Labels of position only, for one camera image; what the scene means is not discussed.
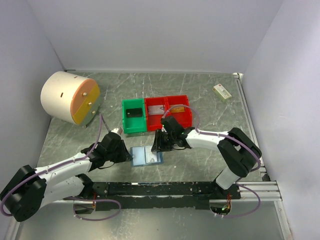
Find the blue card holder wallet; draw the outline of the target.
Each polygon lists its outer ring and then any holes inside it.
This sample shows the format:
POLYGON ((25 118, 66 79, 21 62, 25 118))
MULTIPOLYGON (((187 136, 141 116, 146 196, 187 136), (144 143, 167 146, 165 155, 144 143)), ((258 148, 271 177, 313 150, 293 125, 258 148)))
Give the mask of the blue card holder wallet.
POLYGON ((152 151, 152 146, 136 146, 130 148, 132 167, 159 165, 164 162, 163 153, 152 151))

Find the red plastic bin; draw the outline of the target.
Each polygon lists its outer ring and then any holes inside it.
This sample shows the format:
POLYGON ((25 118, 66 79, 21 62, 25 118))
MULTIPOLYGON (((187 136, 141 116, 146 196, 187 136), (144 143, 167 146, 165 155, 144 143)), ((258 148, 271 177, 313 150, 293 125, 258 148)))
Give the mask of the red plastic bin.
POLYGON ((164 105, 164 112, 168 109, 166 99, 164 96, 161 97, 148 97, 144 99, 145 114, 146 114, 146 127, 148 132, 155 131, 162 128, 161 118, 164 115, 148 115, 148 106, 153 105, 164 105))
POLYGON ((166 101, 168 104, 168 109, 172 105, 183 105, 185 107, 185 112, 182 113, 169 113, 168 116, 173 116, 177 122, 182 125, 184 128, 191 127, 193 122, 193 115, 191 110, 186 107, 189 106, 189 99, 187 95, 172 95, 172 96, 166 96, 166 101))

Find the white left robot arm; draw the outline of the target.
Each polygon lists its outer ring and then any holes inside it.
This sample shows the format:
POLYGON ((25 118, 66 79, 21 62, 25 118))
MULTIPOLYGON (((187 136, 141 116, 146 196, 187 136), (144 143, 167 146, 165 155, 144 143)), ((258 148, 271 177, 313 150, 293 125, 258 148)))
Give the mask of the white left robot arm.
POLYGON ((114 164, 131 161, 119 128, 76 155, 44 167, 21 167, 0 193, 0 212, 23 222, 40 208, 68 197, 86 200, 94 192, 87 174, 114 164))

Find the green plastic bin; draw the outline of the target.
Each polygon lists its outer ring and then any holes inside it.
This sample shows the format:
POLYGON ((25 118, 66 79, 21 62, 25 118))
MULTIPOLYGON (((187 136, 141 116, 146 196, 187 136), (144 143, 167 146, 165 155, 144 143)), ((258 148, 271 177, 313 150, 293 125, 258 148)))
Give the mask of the green plastic bin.
POLYGON ((143 98, 122 101, 122 125, 125 134, 147 131, 145 101, 143 98))

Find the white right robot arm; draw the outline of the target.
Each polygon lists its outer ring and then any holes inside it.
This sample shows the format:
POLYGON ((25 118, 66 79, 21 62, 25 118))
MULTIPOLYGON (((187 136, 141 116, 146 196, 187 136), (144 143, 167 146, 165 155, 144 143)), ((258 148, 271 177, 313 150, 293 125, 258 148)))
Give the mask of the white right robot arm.
POLYGON ((161 119, 162 128, 155 131, 152 152, 170 152, 174 146, 182 149, 218 150, 226 163, 215 178, 212 193, 223 199, 239 179, 261 166, 261 150, 237 127, 230 131, 203 131, 196 127, 184 128, 173 116, 161 119))

